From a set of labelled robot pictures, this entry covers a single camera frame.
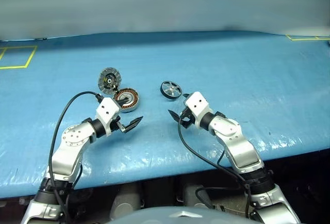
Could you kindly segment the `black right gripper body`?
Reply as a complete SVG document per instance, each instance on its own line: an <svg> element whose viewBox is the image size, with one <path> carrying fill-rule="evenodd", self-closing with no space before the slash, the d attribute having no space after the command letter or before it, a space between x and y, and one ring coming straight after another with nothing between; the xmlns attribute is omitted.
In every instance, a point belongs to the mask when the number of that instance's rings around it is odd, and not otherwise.
<svg viewBox="0 0 330 224"><path fill-rule="evenodd" d="M189 107L185 107L185 109L181 112L178 123L185 129L194 124L194 115Z"/></svg>

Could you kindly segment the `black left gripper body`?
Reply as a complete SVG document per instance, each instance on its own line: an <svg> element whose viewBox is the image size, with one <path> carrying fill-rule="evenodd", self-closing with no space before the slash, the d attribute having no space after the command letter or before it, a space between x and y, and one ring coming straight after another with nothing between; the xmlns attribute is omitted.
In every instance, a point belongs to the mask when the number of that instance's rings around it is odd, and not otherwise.
<svg viewBox="0 0 330 224"><path fill-rule="evenodd" d="M127 128L120 122L121 117L117 116L116 118L114 118L111 123L110 123L110 130L111 132L114 131L121 131L122 133L127 133Z"/></svg>

